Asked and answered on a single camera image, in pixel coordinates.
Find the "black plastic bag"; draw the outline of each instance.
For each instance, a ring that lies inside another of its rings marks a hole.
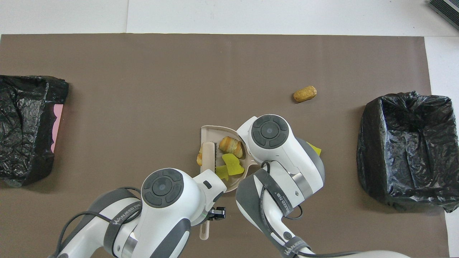
[[[0,179],[19,187],[48,176],[54,161],[54,105],[68,83],[50,76],[0,75]]]
[[[358,177],[376,200],[405,210],[459,207],[459,149],[451,99],[415,91],[368,103],[360,123]]]

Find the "brown table surface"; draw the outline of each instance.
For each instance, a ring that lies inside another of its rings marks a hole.
[[[74,214],[117,187],[140,187],[154,170],[194,176],[202,125],[237,129],[279,114],[295,135],[323,149],[323,189],[285,221],[316,253],[383,249],[447,257],[441,209],[397,212],[360,187],[356,145],[364,105],[387,93],[430,94],[421,37],[54,34],[2,35],[0,73],[65,79],[49,177],[21,189],[0,186],[0,256],[47,257]],[[307,85],[317,96],[296,103]],[[192,230],[181,257],[280,257],[235,204],[218,206],[210,238]],[[99,249],[93,257],[110,257]]]

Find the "gray circular joint cap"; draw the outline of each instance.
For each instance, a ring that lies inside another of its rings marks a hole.
[[[283,118],[264,115],[253,122],[251,134],[258,146],[263,149],[275,149],[287,140],[289,129]]]
[[[154,208],[167,207],[180,198],[183,176],[173,168],[160,169],[149,175],[142,185],[142,198]]]

